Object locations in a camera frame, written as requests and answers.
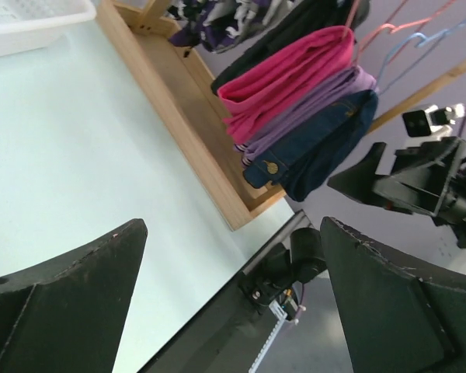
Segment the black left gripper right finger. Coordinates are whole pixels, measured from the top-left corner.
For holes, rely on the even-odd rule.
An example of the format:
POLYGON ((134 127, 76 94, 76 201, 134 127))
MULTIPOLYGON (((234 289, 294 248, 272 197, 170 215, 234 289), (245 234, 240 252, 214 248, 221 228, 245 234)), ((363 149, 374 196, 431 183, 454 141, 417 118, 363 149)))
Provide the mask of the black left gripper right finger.
POLYGON ((355 372, 466 372, 466 275, 325 217, 322 248, 355 372))

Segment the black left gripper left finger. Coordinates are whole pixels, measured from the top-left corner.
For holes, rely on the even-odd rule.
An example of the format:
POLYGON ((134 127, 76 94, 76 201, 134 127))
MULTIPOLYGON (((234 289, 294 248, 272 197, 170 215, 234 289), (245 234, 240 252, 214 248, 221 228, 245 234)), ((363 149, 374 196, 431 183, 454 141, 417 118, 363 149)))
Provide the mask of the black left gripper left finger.
POLYGON ((147 227, 132 219, 0 277, 0 372, 111 372, 147 227))

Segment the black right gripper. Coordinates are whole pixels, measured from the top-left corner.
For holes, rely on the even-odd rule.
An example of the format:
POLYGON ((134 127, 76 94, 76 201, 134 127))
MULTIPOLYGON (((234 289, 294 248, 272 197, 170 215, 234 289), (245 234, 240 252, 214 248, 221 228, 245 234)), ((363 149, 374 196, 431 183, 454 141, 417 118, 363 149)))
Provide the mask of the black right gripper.
POLYGON ((450 225, 466 222, 466 179, 461 175, 466 141, 446 137, 399 149, 387 176, 376 174, 386 149, 376 142, 354 166, 331 176, 327 185, 360 204, 386 204, 450 225))

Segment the purple camouflage trousers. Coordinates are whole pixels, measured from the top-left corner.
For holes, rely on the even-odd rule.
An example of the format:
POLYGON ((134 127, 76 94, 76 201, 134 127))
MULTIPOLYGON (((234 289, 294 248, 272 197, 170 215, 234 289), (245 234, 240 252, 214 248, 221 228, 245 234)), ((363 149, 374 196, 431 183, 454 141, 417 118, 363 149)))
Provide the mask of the purple camouflage trousers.
POLYGON ((174 1, 166 15, 184 26, 169 42, 222 54, 275 25, 293 7, 293 1, 283 0, 174 1))

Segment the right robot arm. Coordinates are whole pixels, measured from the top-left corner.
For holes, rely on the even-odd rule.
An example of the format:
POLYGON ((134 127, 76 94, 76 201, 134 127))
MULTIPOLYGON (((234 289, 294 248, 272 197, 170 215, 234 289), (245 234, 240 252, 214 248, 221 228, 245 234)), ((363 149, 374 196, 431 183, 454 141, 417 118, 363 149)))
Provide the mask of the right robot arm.
POLYGON ((354 166, 331 176, 328 186, 357 203, 402 214, 421 214, 447 226, 466 250, 466 142, 459 137, 399 149, 388 175, 376 172, 386 148, 373 144, 354 166))

